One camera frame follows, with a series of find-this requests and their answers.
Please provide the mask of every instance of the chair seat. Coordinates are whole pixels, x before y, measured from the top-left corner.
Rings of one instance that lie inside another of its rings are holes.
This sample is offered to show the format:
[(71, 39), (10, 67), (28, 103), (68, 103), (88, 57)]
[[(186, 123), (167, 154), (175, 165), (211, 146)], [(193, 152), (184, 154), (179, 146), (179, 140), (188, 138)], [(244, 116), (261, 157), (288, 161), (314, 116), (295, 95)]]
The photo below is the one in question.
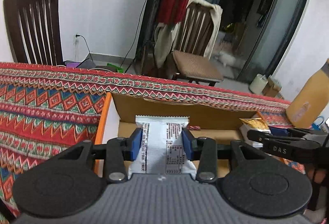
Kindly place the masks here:
[(223, 75), (207, 58), (199, 55), (174, 50), (172, 53), (179, 72), (193, 79), (207, 81), (223, 81)]

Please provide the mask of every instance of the small cardboard box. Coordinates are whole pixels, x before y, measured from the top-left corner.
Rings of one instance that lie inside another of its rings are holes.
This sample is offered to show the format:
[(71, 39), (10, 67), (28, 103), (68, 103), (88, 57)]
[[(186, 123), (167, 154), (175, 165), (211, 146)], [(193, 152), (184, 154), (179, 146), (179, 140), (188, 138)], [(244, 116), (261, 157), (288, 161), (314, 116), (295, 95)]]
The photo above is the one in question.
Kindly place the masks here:
[[(191, 131), (195, 137), (206, 136), (218, 144), (229, 144), (231, 140), (243, 139), (239, 128), (240, 118), (249, 119), (255, 111), (230, 111), (199, 104), (162, 102), (143, 97), (108, 93), (97, 130), (95, 144), (106, 143), (115, 137), (130, 137), (135, 128), (136, 115), (188, 116), (190, 125), (199, 126), (200, 131)], [(128, 169), (131, 162), (126, 161)], [(193, 162), (198, 167), (199, 161)], [(218, 176), (229, 172), (228, 160), (217, 160)], [(97, 161), (95, 173), (102, 175), (103, 163)]]
[(269, 76), (268, 78), (268, 83), (266, 84), (266, 86), (263, 89), (263, 95), (264, 96), (268, 96), (268, 97), (275, 97), (279, 91), (281, 90), (281, 86), (279, 86), (278, 84), (276, 84), (272, 78)]

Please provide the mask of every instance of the ribbed gray surface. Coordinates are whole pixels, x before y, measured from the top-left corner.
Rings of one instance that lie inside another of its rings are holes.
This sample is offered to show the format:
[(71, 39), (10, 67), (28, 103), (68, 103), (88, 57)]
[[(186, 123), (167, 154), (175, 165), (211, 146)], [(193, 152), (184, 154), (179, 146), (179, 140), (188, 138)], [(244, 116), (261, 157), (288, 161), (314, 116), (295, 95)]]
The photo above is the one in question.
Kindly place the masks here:
[(193, 181), (190, 175), (134, 174), (121, 184), (109, 185), (87, 210), (60, 219), (22, 215), (16, 224), (310, 224), (302, 215), (264, 220), (230, 207), (216, 188)]

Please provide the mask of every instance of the bottle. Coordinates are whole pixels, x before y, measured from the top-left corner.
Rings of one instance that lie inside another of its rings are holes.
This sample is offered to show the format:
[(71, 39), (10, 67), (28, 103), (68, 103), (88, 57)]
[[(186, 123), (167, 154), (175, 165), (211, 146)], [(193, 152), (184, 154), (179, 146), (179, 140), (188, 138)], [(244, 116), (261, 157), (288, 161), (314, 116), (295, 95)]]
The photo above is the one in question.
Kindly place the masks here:
[(309, 128), (329, 102), (329, 59), (307, 80), (303, 89), (286, 109), (293, 126)]

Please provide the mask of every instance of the chair back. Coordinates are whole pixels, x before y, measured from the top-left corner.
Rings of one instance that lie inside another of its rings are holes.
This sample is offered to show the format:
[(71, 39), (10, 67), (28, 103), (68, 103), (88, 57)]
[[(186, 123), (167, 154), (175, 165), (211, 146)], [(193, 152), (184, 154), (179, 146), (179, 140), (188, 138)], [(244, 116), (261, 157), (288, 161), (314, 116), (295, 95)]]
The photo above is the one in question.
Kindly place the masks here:
[(63, 64), (58, 0), (4, 0), (4, 13), (18, 62)]
[(178, 30), (175, 49), (203, 56), (213, 33), (211, 8), (191, 3)]

